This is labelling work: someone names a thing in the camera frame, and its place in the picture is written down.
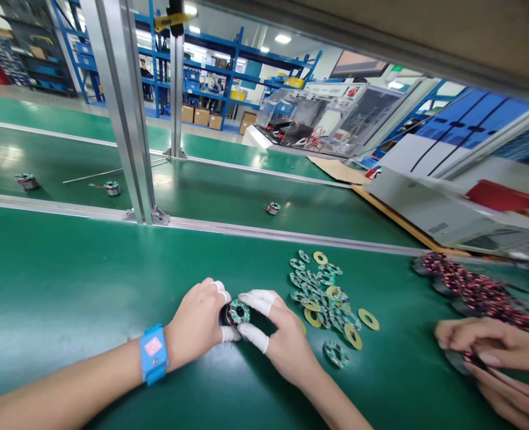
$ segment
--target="monitor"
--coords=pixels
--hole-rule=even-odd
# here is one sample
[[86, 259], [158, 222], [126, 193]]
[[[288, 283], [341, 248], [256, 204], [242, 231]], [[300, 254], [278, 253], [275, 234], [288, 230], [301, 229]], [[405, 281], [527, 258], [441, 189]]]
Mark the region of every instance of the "monitor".
[[372, 78], [381, 76], [388, 63], [362, 54], [342, 51], [330, 78]]

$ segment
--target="person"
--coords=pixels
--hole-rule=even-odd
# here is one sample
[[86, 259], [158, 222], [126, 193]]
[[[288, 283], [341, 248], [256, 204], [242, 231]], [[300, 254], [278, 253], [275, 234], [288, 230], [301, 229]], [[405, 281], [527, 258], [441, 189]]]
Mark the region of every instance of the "person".
[[[222, 79], [221, 78], [218, 78], [215, 81], [212, 82], [212, 90], [213, 92], [216, 92], [216, 93], [221, 93], [222, 91], [224, 91], [224, 85], [222, 85]], [[218, 107], [218, 100], [216, 99], [210, 99], [209, 101], [209, 110], [212, 110], [212, 107], [216, 105]]]
[[[221, 327], [219, 311], [231, 296], [220, 281], [206, 278], [187, 292], [172, 321], [162, 328], [169, 362], [168, 367], [161, 365], [162, 373], [178, 370], [219, 343], [240, 340], [242, 334], [300, 389], [331, 429], [371, 429], [322, 369], [298, 317], [276, 292], [252, 290], [238, 298], [268, 317], [278, 330], [268, 337], [249, 323], [240, 324], [238, 331]], [[144, 346], [147, 352], [149, 345], [161, 350], [151, 341]], [[2, 395], [0, 429], [82, 428], [117, 398], [143, 384], [141, 354], [140, 340], [131, 340]]]
[[[153, 75], [149, 72], [149, 69], [146, 68], [146, 61], [144, 59], [140, 60], [140, 75], [142, 78], [153, 78]], [[143, 95], [147, 100], [151, 100], [152, 97], [149, 95], [151, 93], [151, 84], [143, 83]]]
[[491, 318], [441, 321], [435, 332], [442, 349], [472, 352], [488, 370], [466, 363], [480, 393], [494, 411], [529, 430], [529, 385], [495, 370], [529, 371], [529, 333]]

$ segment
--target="worker's hand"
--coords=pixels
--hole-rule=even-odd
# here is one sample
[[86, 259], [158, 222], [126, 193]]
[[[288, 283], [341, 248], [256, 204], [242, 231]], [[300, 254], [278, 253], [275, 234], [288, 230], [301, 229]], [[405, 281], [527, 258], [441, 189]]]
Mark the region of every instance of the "worker's hand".
[[236, 329], [218, 324], [219, 311], [230, 301], [222, 282], [212, 278], [190, 289], [175, 317], [164, 328], [169, 371], [196, 360], [221, 342], [240, 340]]
[[275, 291], [252, 290], [238, 298], [268, 317], [278, 330], [266, 336], [249, 322], [238, 331], [270, 359], [278, 372], [299, 389], [318, 371], [323, 371], [302, 332], [302, 324]]
[[469, 351], [490, 367], [529, 370], [529, 333], [491, 318], [440, 321], [440, 348]]
[[529, 430], [529, 385], [496, 370], [487, 372], [473, 364], [466, 368], [477, 379], [478, 389], [502, 418], [520, 430]]

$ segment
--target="machine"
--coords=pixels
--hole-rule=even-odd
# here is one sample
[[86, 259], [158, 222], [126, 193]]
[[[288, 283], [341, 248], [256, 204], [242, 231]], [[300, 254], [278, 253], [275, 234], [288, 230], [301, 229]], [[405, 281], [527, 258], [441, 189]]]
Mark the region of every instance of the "machine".
[[246, 133], [243, 144], [348, 159], [404, 97], [365, 83], [309, 82], [303, 90], [281, 88], [259, 111], [255, 128], [261, 136]]
[[529, 257], [529, 218], [474, 203], [446, 183], [387, 167], [367, 190], [443, 246]]

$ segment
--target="blue wrist strap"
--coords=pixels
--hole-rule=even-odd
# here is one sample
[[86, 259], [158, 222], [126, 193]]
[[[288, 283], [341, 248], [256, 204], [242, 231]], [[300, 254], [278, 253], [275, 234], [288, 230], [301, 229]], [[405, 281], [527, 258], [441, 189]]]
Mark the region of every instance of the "blue wrist strap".
[[164, 341], [162, 324], [153, 325], [145, 330], [140, 338], [140, 363], [143, 370], [143, 382], [147, 386], [164, 378], [169, 366], [167, 345]]

